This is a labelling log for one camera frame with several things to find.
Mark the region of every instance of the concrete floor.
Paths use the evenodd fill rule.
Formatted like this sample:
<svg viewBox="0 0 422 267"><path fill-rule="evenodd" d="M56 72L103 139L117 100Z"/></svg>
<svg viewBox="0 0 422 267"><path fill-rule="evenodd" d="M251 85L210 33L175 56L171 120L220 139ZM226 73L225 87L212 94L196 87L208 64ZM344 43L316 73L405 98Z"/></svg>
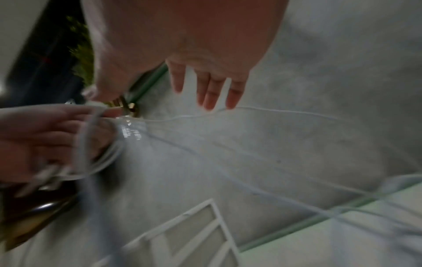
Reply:
<svg viewBox="0 0 422 267"><path fill-rule="evenodd" d="M206 155L250 184L323 208L341 204L356 195L154 127L201 135L258 153L291 172L367 190L387 176L417 171L422 162L421 10L419 0L291 1L276 40L252 71L240 103L329 114L358 127L250 110L147 127ZM195 82L189 70L184 92L175 95L168 77L162 78L140 102L144 117L202 113L195 104ZM391 144L415 163L398 155ZM125 241L209 198L217 202L239 245L312 215L244 193L221 179L209 163L146 135L131 141L119 164L123 182L107 196L106 205ZM70 211L37 236L26 266L88 266L98 259L90 233L82 212ZM23 248L10 254L14 264Z"/></svg>

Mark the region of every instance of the brown object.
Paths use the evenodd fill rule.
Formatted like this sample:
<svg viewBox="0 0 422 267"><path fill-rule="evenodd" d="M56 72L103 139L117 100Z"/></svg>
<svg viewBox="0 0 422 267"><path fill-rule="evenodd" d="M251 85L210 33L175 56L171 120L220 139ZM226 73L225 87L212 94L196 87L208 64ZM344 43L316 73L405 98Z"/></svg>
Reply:
<svg viewBox="0 0 422 267"><path fill-rule="evenodd" d="M6 240L6 250L25 243L57 216L73 207L77 202L74 181L63 182L54 191L36 191L24 198L15 198L23 185L3 190L3 218L1 220Z"/></svg>

